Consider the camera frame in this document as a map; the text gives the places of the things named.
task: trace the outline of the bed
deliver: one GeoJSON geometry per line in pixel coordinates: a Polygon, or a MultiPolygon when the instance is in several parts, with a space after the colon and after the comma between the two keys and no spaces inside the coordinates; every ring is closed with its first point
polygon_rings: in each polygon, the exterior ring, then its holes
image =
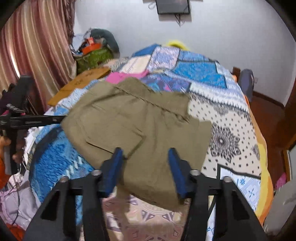
{"type": "MultiPolygon", "coordinates": [[[[148,70],[143,82],[155,91],[188,92],[191,101],[188,113],[201,121],[213,123],[202,173],[222,179],[232,177],[246,197],[261,224],[269,211],[273,186],[267,170],[266,142],[233,74],[217,61],[175,47],[151,45],[131,58],[115,59],[105,64],[112,72],[135,73],[148,70]],[[188,89],[184,82],[190,82],[188,89]]],[[[51,109],[53,115],[66,115],[79,98],[98,81],[62,99],[51,109]]],[[[62,176],[78,178],[93,170],[67,140],[60,125],[38,131],[28,154],[30,184],[42,203],[62,176]]],[[[146,203],[116,187],[102,201],[111,240],[180,240],[190,201],[170,211],[146,203]]],[[[76,200],[76,221],[81,223],[81,197],[76,200]]],[[[207,240],[212,240],[215,223],[215,199],[209,197],[207,240]]],[[[84,240],[81,227],[80,240],[84,240]]]]}

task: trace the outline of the black floral medallion pattern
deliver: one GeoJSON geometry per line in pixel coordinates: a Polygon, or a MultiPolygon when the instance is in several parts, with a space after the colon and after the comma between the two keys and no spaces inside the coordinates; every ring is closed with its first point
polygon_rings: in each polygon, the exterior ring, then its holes
{"type": "Polygon", "coordinates": [[[252,151],[253,151],[254,154],[256,155],[257,160],[260,161],[260,152],[259,152],[259,147],[258,147],[257,144],[255,144],[255,145],[252,147],[252,151]]]}
{"type": "Polygon", "coordinates": [[[189,94],[192,99],[199,100],[200,103],[202,103],[202,104],[208,103],[211,106],[213,106],[214,110],[217,111],[217,113],[220,116],[225,116],[226,114],[229,113],[229,111],[235,111],[239,116],[244,117],[248,122],[251,123],[251,125],[253,125],[250,114],[247,111],[245,111],[237,106],[232,106],[232,105],[223,104],[223,103],[217,103],[217,102],[214,102],[214,101],[212,101],[202,95],[199,95],[195,92],[189,92],[189,94]]]}
{"type": "Polygon", "coordinates": [[[210,140],[210,150],[213,157],[220,156],[229,163],[234,156],[241,155],[240,138],[233,135],[228,127],[220,127],[213,123],[213,136],[210,140]]]}

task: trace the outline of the patchwork bedspread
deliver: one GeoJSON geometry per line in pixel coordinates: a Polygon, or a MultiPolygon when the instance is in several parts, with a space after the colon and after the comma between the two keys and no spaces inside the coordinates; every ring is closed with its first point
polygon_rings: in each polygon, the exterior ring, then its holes
{"type": "MultiPolygon", "coordinates": [[[[262,158],[266,153],[261,155],[248,105],[229,70],[203,55],[174,47],[152,45],[136,52],[134,58],[142,55],[145,55],[146,69],[151,73],[142,79],[144,83],[154,91],[188,92],[191,96],[188,113],[201,121],[213,123],[213,137],[202,173],[217,179],[231,176],[252,209],[256,211],[260,203],[261,212],[265,205],[259,201],[264,198],[260,197],[261,171],[266,169],[262,158]]],[[[119,66],[116,71],[127,69],[124,63],[119,65],[115,62],[119,66]]],[[[87,88],[77,89],[62,100],[55,114],[66,114],[87,88]]],[[[36,142],[44,141],[49,132],[54,138],[48,139],[48,143],[45,141],[39,155],[35,153],[30,170],[31,187],[41,202],[61,176],[82,177],[93,169],[72,147],[59,125],[45,127],[36,142]]],[[[208,220],[207,240],[212,240],[215,228],[215,202],[212,200],[210,197],[209,209],[212,212],[208,220]]],[[[103,200],[102,205],[111,240],[164,241],[180,240],[189,200],[180,205],[179,210],[170,211],[148,204],[118,187],[111,197],[103,200]]],[[[77,199],[76,216],[77,223],[80,223],[80,199],[77,199]]]]}

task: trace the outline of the green bag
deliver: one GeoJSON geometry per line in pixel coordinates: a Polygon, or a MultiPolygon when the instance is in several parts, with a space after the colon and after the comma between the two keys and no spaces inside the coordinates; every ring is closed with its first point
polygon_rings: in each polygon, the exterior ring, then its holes
{"type": "Polygon", "coordinates": [[[97,68],[100,64],[112,58],[113,54],[107,47],[91,51],[83,57],[77,57],[75,58],[77,62],[77,74],[85,70],[97,68]]]}

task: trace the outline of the orange bowl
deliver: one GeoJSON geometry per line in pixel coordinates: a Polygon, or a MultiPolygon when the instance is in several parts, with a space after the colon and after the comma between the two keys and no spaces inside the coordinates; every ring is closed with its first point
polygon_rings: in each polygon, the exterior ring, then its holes
{"type": "Polygon", "coordinates": [[[102,47],[102,44],[101,43],[92,44],[92,45],[89,45],[89,46],[83,48],[82,49],[82,53],[83,53],[83,55],[85,55],[85,54],[88,54],[91,51],[100,49],[101,47],[102,47]]]}

